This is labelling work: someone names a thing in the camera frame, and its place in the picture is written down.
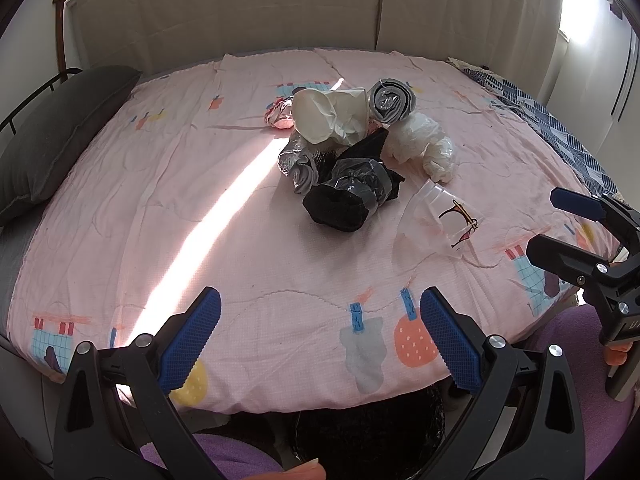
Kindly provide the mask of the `person's right hand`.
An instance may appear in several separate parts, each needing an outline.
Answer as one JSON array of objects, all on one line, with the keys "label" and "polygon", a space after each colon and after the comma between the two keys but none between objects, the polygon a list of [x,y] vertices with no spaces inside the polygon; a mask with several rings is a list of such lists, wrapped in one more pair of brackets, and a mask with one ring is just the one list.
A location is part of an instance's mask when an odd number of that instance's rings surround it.
[{"label": "person's right hand", "polygon": [[603,349],[605,363],[608,364],[608,366],[623,365],[627,361],[627,354],[631,347],[631,342],[616,344],[615,346],[606,346]]}]

